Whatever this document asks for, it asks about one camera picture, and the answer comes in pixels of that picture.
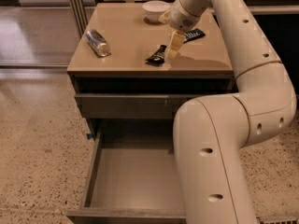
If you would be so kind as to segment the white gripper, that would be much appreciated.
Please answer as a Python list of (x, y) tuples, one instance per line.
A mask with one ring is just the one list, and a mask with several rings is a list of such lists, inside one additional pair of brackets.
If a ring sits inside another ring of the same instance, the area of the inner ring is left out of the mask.
[(164, 55), (167, 60), (176, 58), (185, 40), (184, 32), (189, 32), (199, 20), (198, 16), (193, 16), (183, 8), (180, 0), (175, 0), (170, 9), (159, 17), (159, 22), (169, 23), (173, 29), (179, 30), (173, 32), (170, 36)]

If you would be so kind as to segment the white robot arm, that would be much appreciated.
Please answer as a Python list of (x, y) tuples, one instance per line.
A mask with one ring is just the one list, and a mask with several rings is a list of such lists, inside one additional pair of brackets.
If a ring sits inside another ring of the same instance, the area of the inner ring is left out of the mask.
[(242, 147), (278, 135), (293, 119), (289, 75), (243, 0), (176, 0), (168, 22), (171, 62), (186, 32), (213, 7), (238, 88), (182, 105), (173, 142), (187, 224), (259, 224), (239, 158)]

